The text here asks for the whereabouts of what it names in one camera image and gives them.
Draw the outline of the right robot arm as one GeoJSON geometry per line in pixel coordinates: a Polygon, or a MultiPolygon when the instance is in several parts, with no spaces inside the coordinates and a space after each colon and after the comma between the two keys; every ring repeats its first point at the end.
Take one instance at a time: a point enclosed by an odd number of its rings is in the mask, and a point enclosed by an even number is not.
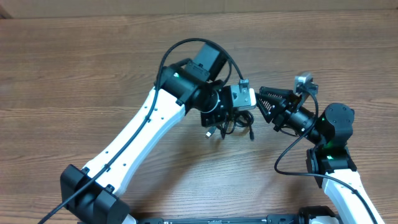
{"type": "Polygon", "coordinates": [[[257,105],[275,131],[289,128],[298,139],[308,139],[307,171],[337,209],[327,206],[302,207],[296,215],[279,216],[278,223],[382,223],[361,182],[347,147],[353,134],[354,110],[341,103],[328,105],[324,112],[303,107],[307,97],[317,98],[318,87],[298,85],[294,90],[261,87],[257,105]]]}

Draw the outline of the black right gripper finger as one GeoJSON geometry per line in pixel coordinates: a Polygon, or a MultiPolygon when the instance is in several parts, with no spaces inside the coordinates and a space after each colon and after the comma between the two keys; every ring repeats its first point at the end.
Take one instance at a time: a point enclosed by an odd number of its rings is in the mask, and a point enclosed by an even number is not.
{"type": "Polygon", "coordinates": [[[293,93],[293,91],[288,89],[270,88],[262,86],[259,89],[259,93],[262,95],[270,95],[274,97],[288,97],[290,94],[293,93]]]}
{"type": "Polygon", "coordinates": [[[288,106],[288,97],[281,95],[256,94],[257,107],[267,123],[282,124],[288,106]]]}

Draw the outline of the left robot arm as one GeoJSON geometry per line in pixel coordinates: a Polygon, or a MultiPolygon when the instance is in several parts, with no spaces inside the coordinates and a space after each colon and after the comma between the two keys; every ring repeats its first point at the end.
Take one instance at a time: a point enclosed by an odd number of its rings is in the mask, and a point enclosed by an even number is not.
{"type": "Polygon", "coordinates": [[[122,201],[134,173],[165,133],[191,110],[204,127],[217,127],[256,105],[245,78],[228,85],[218,74],[236,62],[218,44],[204,40],[195,58],[161,63],[144,104],[116,138],[82,168],[69,165],[61,174],[61,207],[83,223],[134,223],[122,201]]]}

